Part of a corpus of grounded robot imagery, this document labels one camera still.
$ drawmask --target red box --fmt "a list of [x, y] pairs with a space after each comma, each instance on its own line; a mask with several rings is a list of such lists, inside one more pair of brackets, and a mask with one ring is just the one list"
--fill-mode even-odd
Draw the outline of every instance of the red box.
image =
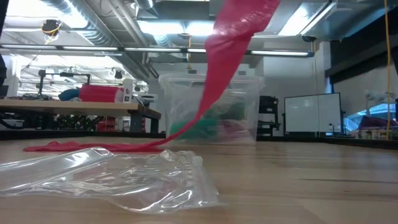
[[83, 102], [122, 103], [123, 88], [115, 86], [83, 85], [79, 98]]
[[97, 131], [116, 131], [116, 118], [108, 116], [104, 120], [98, 122]]

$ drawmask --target workbench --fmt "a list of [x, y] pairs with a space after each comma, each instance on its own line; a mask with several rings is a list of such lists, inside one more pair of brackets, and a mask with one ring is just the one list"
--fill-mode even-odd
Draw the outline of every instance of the workbench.
[[[60, 142], [129, 143], [137, 138]], [[24, 152], [53, 139], [0, 141], [0, 163], [56, 153]], [[2, 224], [366, 224], [397, 223], [398, 151], [325, 143], [258, 142], [257, 146], [167, 146], [203, 158], [223, 207], [142, 215], [100, 199], [0, 197]]]
[[150, 131], [157, 133], [161, 114], [138, 103], [79, 101], [0, 100], [2, 112], [36, 112], [62, 115], [130, 116], [130, 132], [141, 132], [142, 118], [151, 119]]

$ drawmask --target red cloth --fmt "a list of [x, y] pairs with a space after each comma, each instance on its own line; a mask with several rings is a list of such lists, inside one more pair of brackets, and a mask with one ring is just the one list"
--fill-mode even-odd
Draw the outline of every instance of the red cloth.
[[195, 119], [178, 133], [148, 144], [136, 145], [132, 151], [165, 144], [191, 128], [223, 94], [248, 49], [251, 37], [262, 32], [279, 5], [279, 0], [227, 0], [205, 42], [208, 70], [205, 89]]
[[27, 147], [25, 151], [34, 152], [70, 152], [77, 151], [80, 149], [87, 149], [90, 147], [103, 147], [111, 152], [161, 152], [162, 150], [156, 147], [146, 147], [143, 149], [137, 148], [135, 145], [131, 144], [80, 144], [77, 142], [65, 142], [59, 143], [57, 141], [52, 141], [45, 146], [31, 146]]

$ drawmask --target whiteboard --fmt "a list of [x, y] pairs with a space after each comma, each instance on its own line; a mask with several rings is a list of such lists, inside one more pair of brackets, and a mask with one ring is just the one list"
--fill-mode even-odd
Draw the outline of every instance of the whiteboard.
[[315, 96], [285, 98], [285, 132], [317, 132], [318, 103]]
[[341, 132], [340, 94], [318, 95], [319, 132]]
[[285, 132], [341, 132], [340, 94], [285, 98]]

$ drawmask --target plastic bin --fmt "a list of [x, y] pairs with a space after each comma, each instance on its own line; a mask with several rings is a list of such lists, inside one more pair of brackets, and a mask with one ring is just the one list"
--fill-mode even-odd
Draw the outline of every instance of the plastic bin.
[[83, 102], [122, 103], [123, 89], [115, 86], [83, 85], [79, 98]]
[[[198, 111], [206, 75], [161, 75], [166, 133], [178, 132]], [[221, 98], [196, 125], [172, 143], [255, 145], [261, 77], [234, 77]]]

